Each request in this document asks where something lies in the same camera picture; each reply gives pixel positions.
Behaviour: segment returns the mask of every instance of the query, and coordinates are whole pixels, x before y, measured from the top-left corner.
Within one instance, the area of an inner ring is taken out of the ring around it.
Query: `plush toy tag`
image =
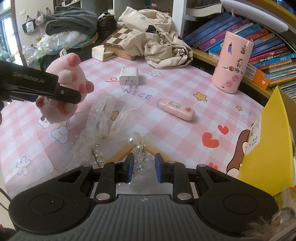
[[[63,57],[67,54],[67,51],[65,49],[62,49],[61,52],[59,53],[60,57]]]

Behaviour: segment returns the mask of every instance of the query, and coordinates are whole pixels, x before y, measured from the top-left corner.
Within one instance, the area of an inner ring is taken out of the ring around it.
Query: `tablecloth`
[[[138,86],[120,86],[119,74],[124,66],[139,69]],[[154,146],[163,155],[188,168],[207,164],[222,172],[234,155],[238,136],[250,129],[263,109],[240,91],[220,91],[211,83],[210,74],[193,66],[157,70],[142,58],[129,61],[116,57],[107,62],[89,59],[81,67],[95,90],[78,105],[70,120],[60,124],[41,121],[40,111],[31,102],[13,101],[2,111],[0,163],[11,197],[60,165],[85,128],[94,100],[102,93],[117,100],[110,122],[123,106],[133,105],[142,110],[142,117],[130,131],[152,133],[156,137]],[[194,119],[184,121],[160,110],[156,102],[161,98],[193,108]],[[125,145],[105,146],[109,151],[105,158],[116,156]]]

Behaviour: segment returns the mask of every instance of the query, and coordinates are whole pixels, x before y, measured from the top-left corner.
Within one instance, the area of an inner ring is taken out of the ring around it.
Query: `red heart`
[[[212,163],[212,162],[210,162],[208,166],[218,170],[218,166],[214,165],[214,163]]]
[[[202,135],[202,143],[205,147],[216,148],[219,146],[219,141],[217,139],[212,139],[213,135],[210,132],[205,132]]]
[[[229,129],[227,126],[222,127],[221,125],[219,125],[218,130],[224,135],[226,135],[229,132]]]

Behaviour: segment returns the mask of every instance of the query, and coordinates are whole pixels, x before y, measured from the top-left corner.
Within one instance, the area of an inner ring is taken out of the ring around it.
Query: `white organza ribbon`
[[[81,132],[67,159],[50,175],[29,185],[29,187],[36,186],[61,175],[65,171],[77,168],[84,161],[89,161],[92,157],[92,149],[95,144],[100,143],[101,139],[108,139],[112,142],[126,140],[127,136],[124,133],[140,119],[141,110],[133,106],[123,107],[109,131],[107,121],[114,111],[115,103],[114,96],[105,93],[99,95],[89,112],[86,128]]]

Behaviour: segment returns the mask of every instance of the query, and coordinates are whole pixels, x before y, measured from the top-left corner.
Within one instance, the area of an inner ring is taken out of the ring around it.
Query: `pink cylinder container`
[[[212,83],[218,89],[234,94],[244,76],[254,43],[226,32]]]

